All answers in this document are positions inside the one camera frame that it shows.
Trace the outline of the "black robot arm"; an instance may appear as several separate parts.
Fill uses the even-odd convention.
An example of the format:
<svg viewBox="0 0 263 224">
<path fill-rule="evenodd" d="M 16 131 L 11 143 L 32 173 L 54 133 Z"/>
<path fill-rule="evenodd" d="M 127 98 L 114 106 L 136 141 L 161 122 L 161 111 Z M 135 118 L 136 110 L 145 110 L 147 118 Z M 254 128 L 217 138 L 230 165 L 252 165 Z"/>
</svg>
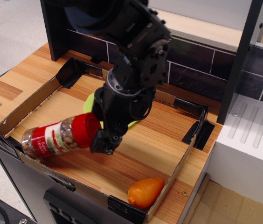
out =
<svg viewBox="0 0 263 224">
<path fill-rule="evenodd" d="M 42 5 L 64 12 L 76 31 L 119 47 L 92 107 L 104 127 L 97 131 L 90 151 L 113 154 L 128 125 L 151 111 L 155 88 L 167 77 L 171 33 L 146 0 L 44 0 Z"/>
</svg>

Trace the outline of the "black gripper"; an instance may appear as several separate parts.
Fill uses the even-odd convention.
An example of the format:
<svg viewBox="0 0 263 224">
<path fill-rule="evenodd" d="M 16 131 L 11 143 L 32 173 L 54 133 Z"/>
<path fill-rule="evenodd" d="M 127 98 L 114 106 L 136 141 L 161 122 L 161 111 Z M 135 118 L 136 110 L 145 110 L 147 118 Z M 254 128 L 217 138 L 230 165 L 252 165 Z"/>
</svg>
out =
<svg viewBox="0 0 263 224">
<path fill-rule="evenodd" d="M 92 112 L 104 122 L 104 128 L 97 130 L 90 152 L 112 155 L 126 134 L 129 123 L 149 115 L 155 93 L 155 87 L 144 88 L 134 96 L 117 94 L 106 85 L 96 90 Z"/>
</svg>

